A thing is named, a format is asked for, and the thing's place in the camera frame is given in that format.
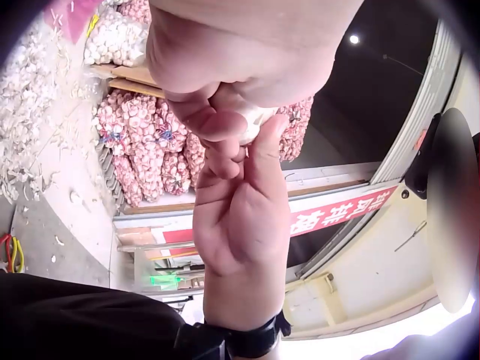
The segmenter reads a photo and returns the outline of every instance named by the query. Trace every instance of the wooden board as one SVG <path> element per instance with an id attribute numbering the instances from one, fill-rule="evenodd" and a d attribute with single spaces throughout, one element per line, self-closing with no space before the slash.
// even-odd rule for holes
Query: wooden board
<path id="1" fill-rule="evenodd" d="M 354 180 L 354 181 L 344 182 L 341 184 L 333 184 L 333 185 L 319 186 L 316 188 L 294 190 L 294 191 L 288 192 L 288 197 L 314 194 L 317 192 L 324 192 L 328 190 L 346 188 L 349 186 L 365 184 L 367 182 L 368 182 L 367 180 Z M 171 211 L 193 210 L 193 206 L 194 204 L 172 204 L 172 205 L 155 205 L 155 206 L 146 206 L 146 207 L 130 207 L 128 209 L 125 209 L 123 213 L 125 215 L 167 213 Z"/>
<path id="2" fill-rule="evenodd" d="M 150 71 L 148 70 L 146 65 L 140 65 L 133 68 L 119 66 L 112 70 L 112 74 L 118 77 L 126 78 L 128 80 L 136 81 L 138 83 L 160 88 L 155 83 L 152 76 L 150 76 Z"/>
<path id="3" fill-rule="evenodd" d="M 156 96 L 162 99 L 165 98 L 163 90 L 146 84 L 141 84 L 132 80 L 115 78 L 108 82 L 110 87 L 117 89 L 132 91 L 134 93 L 142 93 L 145 95 Z"/>

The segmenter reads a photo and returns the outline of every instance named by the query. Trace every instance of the black wristband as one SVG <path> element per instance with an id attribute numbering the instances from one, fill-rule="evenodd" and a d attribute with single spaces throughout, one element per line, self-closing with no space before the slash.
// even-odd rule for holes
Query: black wristband
<path id="1" fill-rule="evenodd" d="M 285 324 L 282 325 L 282 321 L 277 321 L 277 317 L 280 318 L 279 320 L 284 319 L 283 312 L 280 312 L 279 315 L 274 316 L 259 328 L 250 331 L 225 329 L 220 326 L 209 325 L 206 321 L 204 324 L 223 334 L 231 358 L 257 359 L 272 351 L 278 341 L 280 330 L 285 333 L 283 329 Z"/>

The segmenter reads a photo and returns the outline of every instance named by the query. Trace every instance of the white wall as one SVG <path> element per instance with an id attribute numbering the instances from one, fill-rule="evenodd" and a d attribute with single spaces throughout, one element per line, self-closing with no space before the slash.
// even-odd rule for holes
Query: white wall
<path id="1" fill-rule="evenodd" d="M 293 337 L 353 330 L 396 316 L 425 301 L 438 302 L 433 301 L 436 292 L 426 243 L 428 225 L 395 252 L 427 215 L 426 203 L 418 197 L 401 198 L 404 188 L 400 185 L 372 221 L 313 274 L 310 282 L 307 279 L 287 294 L 286 312 L 294 325 Z M 328 311 L 321 292 L 311 281 L 326 273 L 333 275 L 337 294 L 338 301 L 332 300 L 332 309 L 340 314 L 339 319 L 342 313 L 345 315 L 336 324 L 327 322 Z"/>

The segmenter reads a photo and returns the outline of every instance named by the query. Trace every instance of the wrist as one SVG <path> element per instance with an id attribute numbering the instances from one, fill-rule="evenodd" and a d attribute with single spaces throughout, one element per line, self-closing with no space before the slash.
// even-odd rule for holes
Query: wrist
<path id="1" fill-rule="evenodd" d="M 223 328 L 250 331 L 264 325 L 282 309 L 285 270 L 271 277 L 262 269 L 218 276 L 205 267 L 205 320 Z"/>

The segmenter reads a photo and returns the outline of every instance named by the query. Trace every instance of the bag of garlic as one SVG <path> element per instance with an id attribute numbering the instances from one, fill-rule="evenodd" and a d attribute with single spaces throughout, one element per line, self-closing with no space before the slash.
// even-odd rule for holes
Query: bag of garlic
<path id="1" fill-rule="evenodd" d="M 128 156 L 114 156 L 112 163 L 115 168 L 115 176 L 122 187 L 127 203 L 131 206 L 138 206 L 143 198 L 142 189 L 133 172 Z"/>
<path id="2" fill-rule="evenodd" d="M 152 13 L 148 0 L 131 0 L 119 6 L 118 11 L 124 16 L 143 24 L 152 22 Z"/>
<path id="3" fill-rule="evenodd" d="M 100 142 L 112 149 L 113 155 L 130 154 L 131 139 L 125 127 L 123 102 L 132 99 L 132 93 L 115 89 L 100 103 L 94 119 Z"/>
<path id="4" fill-rule="evenodd" d="M 156 202 L 163 194 L 161 169 L 164 152 L 154 142 L 134 143 L 132 145 L 133 171 L 137 176 L 142 194 L 148 202 Z"/>
<path id="5" fill-rule="evenodd" d="M 84 50 L 84 64 L 134 66 L 145 59 L 148 25 L 107 8 L 90 33 Z"/>
<path id="6" fill-rule="evenodd" d="M 182 151 L 187 140 L 188 130 L 168 108 L 164 99 L 158 99 L 154 115 L 155 140 L 164 151 L 177 153 Z"/>
<path id="7" fill-rule="evenodd" d="M 102 5 L 103 6 L 117 6 L 117 5 L 122 5 L 126 2 L 129 2 L 130 0 L 103 0 Z"/>
<path id="8" fill-rule="evenodd" d="M 192 132 L 188 132 L 185 151 L 183 154 L 187 159 L 187 164 L 192 179 L 192 186 L 196 188 L 200 170 L 202 170 L 205 163 L 205 148 L 200 143 L 198 136 Z"/>
<path id="9" fill-rule="evenodd" d="M 172 195 L 182 195 L 190 188 L 190 172 L 182 153 L 165 153 L 162 164 L 163 190 Z"/>
<path id="10" fill-rule="evenodd" d="M 125 127 L 132 143 L 155 142 L 156 97 L 137 94 L 121 105 Z"/>
<path id="11" fill-rule="evenodd" d="M 313 96 L 309 96 L 298 103 L 278 109 L 277 114 L 284 114 L 290 120 L 280 138 L 280 161 L 293 161 L 300 155 L 312 104 Z"/>

